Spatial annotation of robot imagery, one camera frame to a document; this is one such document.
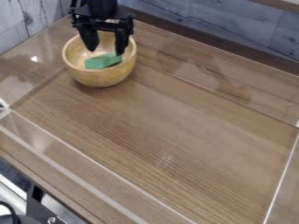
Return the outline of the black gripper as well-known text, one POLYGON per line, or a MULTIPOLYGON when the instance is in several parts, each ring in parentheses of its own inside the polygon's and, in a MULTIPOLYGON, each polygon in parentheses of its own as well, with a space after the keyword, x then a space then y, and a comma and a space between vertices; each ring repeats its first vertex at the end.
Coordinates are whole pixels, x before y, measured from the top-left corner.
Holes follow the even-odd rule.
POLYGON ((70 14, 87 49, 97 50, 99 31, 115 32, 117 55, 122 56, 135 32, 137 17, 121 9, 118 0, 71 0, 70 14))

